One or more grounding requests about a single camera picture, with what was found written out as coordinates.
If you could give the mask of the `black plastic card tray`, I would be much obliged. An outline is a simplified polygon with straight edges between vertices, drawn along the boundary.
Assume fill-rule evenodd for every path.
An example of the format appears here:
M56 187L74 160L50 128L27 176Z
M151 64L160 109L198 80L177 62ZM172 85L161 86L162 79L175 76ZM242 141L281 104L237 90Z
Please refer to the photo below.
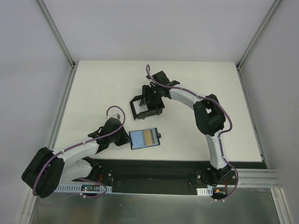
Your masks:
M129 103L134 120L145 119L146 117L154 115L160 115L163 112L163 109L165 108L162 99L157 104L145 105L140 107L140 99L141 95L137 95Z

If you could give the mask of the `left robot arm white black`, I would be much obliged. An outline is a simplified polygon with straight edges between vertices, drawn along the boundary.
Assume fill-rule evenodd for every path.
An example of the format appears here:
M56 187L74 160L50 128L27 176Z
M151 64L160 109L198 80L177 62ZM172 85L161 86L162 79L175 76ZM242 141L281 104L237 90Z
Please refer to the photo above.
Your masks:
M91 157L107 149L110 144L122 146L129 143L120 115L110 117L98 130L88 134L80 143L61 149L38 150L21 179L33 190L35 196L46 198L59 184L81 177L93 182L99 176L100 166Z

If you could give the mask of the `blue leather card holder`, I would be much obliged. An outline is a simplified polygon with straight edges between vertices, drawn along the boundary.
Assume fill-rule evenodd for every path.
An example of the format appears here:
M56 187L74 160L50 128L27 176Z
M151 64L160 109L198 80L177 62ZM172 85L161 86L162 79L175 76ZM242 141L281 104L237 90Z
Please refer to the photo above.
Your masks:
M143 148L157 146L157 145L150 145L150 146L145 145L145 140L144 140L144 135L143 135L144 130L148 130L148 129L129 132L129 136L130 136L130 140L131 140L131 142L130 142L131 150L143 149Z

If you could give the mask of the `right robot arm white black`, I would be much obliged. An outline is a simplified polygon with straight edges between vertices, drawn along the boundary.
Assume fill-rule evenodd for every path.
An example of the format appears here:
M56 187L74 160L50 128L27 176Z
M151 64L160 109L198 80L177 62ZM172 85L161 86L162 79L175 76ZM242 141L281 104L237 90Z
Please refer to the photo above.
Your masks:
M148 109L141 113L141 118L161 114L164 109L163 97L193 109L196 126L205 135L210 153L210 169L201 175L201 180L211 186L223 183L231 168L225 162L224 149L218 139L226 118L217 97L214 94L200 96L181 86L180 82L170 81L163 71L150 75L149 66L146 69L150 84L142 86L139 106Z

